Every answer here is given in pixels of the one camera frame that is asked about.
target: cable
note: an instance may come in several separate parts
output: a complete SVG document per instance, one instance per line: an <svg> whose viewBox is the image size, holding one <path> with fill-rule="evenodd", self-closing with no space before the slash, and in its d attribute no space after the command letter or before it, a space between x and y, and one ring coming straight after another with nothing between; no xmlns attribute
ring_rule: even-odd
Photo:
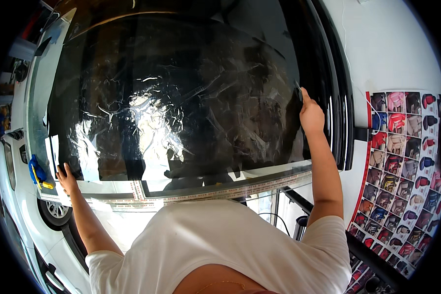
<svg viewBox="0 0 441 294"><path fill-rule="evenodd" d="M281 216L279 216L279 215L277 215L277 214L274 214L274 213L272 213L272 212L262 212L262 213L260 213L260 214L258 214L258 215L276 215L277 217L279 217L279 219L282 221L282 224L284 225L284 228L286 229L287 235L290 237L290 235L289 235L289 231L287 230L287 227L286 227L286 223L285 223L284 220L281 218Z"/></svg>
<svg viewBox="0 0 441 294"><path fill-rule="evenodd" d="M365 97L365 100L369 104L371 109L374 110L376 115L379 117L379 127L378 127L377 130L373 130L372 131L372 134L375 135L375 134L377 134L380 131L380 127L382 126L382 122L380 120L380 115L377 113L377 110L374 107L372 107L372 104L367 100L366 96L363 94L361 89L359 89L359 87L356 86L355 81L353 81L353 78L351 77L351 64L349 63L348 55L346 54L346 29L345 29L345 26L343 24L343 19L345 17L345 0L342 0L342 3L343 3L343 12L341 13L341 27L345 31L345 48L343 49L343 51L345 52L346 61L348 62L348 67L350 68L350 70L349 70L349 79L351 79L351 82L353 83L353 85L359 90L359 92L361 92L361 95L363 95Z"/></svg>

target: white car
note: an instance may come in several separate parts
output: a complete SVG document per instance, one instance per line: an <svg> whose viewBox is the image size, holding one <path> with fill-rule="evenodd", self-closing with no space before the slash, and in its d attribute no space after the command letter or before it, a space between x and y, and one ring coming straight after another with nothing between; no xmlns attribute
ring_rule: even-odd
<svg viewBox="0 0 441 294"><path fill-rule="evenodd" d="M0 142L0 197L8 231L46 293L89 294L86 253L72 208L38 199L24 142L9 135Z"/></svg>

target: car seat cover image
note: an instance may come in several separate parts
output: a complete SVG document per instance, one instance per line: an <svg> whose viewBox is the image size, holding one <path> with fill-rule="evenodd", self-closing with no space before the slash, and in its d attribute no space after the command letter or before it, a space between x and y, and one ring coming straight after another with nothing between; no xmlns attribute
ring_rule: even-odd
<svg viewBox="0 0 441 294"><path fill-rule="evenodd" d="M369 166L348 231L409 278L441 217L436 164L441 95L394 90L366 96L372 105ZM364 272L354 269L353 279L372 276ZM350 283L349 293L357 284Z"/></svg>

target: headlight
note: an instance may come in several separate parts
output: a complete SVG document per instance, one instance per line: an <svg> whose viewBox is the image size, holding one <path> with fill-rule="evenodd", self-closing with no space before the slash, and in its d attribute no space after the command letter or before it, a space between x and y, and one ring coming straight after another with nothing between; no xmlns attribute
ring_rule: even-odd
<svg viewBox="0 0 441 294"><path fill-rule="evenodd" d="M12 186L12 189L14 191L16 180L14 177L12 147L6 142L3 143L3 146L5 148L6 170L8 172L8 178L10 179L10 185Z"/></svg>

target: gold necklace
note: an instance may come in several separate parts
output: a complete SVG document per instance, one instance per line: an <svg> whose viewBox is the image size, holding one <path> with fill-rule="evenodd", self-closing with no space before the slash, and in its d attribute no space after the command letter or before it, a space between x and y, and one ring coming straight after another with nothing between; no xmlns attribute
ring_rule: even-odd
<svg viewBox="0 0 441 294"><path fill-rule="evenodd" d="M222 281L222 282L215 282L215 283L211 283L209 285L204 286L200 291L203 291L204 289L206 289L209 286L212 286L214 284L220 284L220 283L232 283L232 284L237 284L237 285L241 285L242 286L242 290L245 290L245 284L240 284L237 282L231 282L231 281Z"/></svg>

